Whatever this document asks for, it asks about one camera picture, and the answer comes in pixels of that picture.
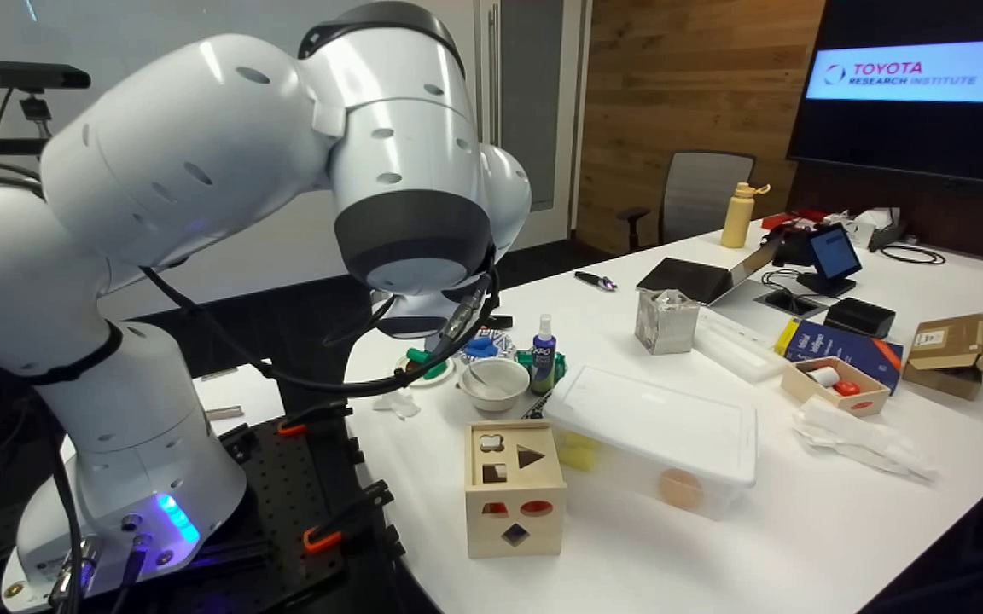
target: white table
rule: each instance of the white table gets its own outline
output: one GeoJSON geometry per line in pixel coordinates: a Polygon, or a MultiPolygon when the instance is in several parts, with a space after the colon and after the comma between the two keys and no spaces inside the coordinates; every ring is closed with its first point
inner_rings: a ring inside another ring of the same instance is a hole
{"type": "MultiPolygon", "coordinates": [[[[540,314],[578,364],[617,364],[675,391],[707,391],[757,411],[757,482],[722,520],[701,520],[650,497],[610,497],[575,477],[565,554],[558,560],[468,560],[466,549],[466,428],[479,417],[453,380],[413,392],[421,414],[399,421],[356,402],[352,431],[371,477],[385,477],[408,562],[450,614],[480,612],[856,612],[914,562],[951,522],[983,497],[983,392],[977,402],[897,391],[882,422],[904,434],[938,468],[914,484],[833,455],[812,455],[791,438],[791,402],[777,380],[748,385],[702,355],[647,355],[632,338],[635,285],[664,261],[738,263],[744,252],[718,235],[659,247],[593,270],[620,285],[601,294],[569,275],[510,292],[516,344],[540,314]]],[[[950,267],[904,267],[864,256],[855,297],[897,311],[895,342],[909,344],[920,322],[983,311],[983,263],[950,256],[950,267]]],[[[771,338],[787,314],[756,305],[765,287],[744,287],[718,314],[771,338]]],[[[367,334],[347,380],[395,368],[408,344],[367,334]]]]}

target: bottle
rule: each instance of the bottle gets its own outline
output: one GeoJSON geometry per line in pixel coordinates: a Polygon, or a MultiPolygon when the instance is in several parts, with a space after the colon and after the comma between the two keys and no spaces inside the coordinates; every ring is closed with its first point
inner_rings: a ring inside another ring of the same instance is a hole
{"type": "Polygon", "coordinates": [[[548,395],[558,385],[558,334],[550,314],[540,319],[540,331],[532,334],[528,347],[528,392],[548,395]]]}
{"type": "Polygon", "coordinates": [[[756,197],[769,196],[769,190],[771,190],[771,184],[765,184],[765,187],[752,187],[748,180],[734,184],[734,196],[726,202],[726,222],[723,222],[722,247],[726,247],[726,248],[744,247],[744,235],[748,235],[752,220],[756,220],[756,197]]]}

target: white wall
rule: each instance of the white wall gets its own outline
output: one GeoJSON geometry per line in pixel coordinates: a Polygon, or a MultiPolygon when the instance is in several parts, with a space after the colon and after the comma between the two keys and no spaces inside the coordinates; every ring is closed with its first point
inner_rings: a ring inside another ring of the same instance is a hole
{"type": "MultiPolygon", "coordinates": [[[[92,74],[90,93],[48,93],[55,127],[79,117],[103,89],[132,69],[209,35],[239,31],[298,51],[301,39],[367,0],[0,0],[0,60],[69,63],[92,74]]],[[[421,0],[453,35],[476,93],[476,3],[421,0]]],[[[36,136],[9,106],[5,136],[36,136]]],[[[328,196],[304,196],[250,234],[197,252],[168,279],[194,301],[219,301],[301,279],[345,275],[328,196]]],[[[106,314],[163,311],[146,285],[106,297],[106,314]]]]}

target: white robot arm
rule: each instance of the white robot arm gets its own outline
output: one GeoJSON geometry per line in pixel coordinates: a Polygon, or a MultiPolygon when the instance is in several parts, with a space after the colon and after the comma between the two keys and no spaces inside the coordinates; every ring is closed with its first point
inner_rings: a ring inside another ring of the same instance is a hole
{"type": "MultiPolygon", "coordinates": [[[[45,148],[45,196],[0,187],[0,368],[36,383],[74,444],[90,598],[121,588],[140,535],[140,582],[188,566],[247,491],[179,344],[103,322],[98,294],[301,190],[335,196],[352,277],[395,294],[472,285],[527,222],[528,179],[479,145],[460,63],[432,14],[361,6],[311,31],[301,55],[239,35],[180,49],[45,148]]],[[[48,609],[69,554],[45,484],[24,508],[5,609],[48,609]]]]}

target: screen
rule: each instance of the screen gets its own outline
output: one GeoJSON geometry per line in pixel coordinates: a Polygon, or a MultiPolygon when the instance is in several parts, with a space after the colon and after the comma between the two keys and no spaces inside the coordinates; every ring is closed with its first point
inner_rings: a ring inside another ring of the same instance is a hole
{"type": "Polygon", "coordinates": [[[812,263],[826,285],[859,270],[859,256],[843,225],[824,229],[808,240],[812,263]]]}
{"type": "Polygon", "coordinates": [[[790,156],[983,180],[983,3],[830,0],[790,156]]]}

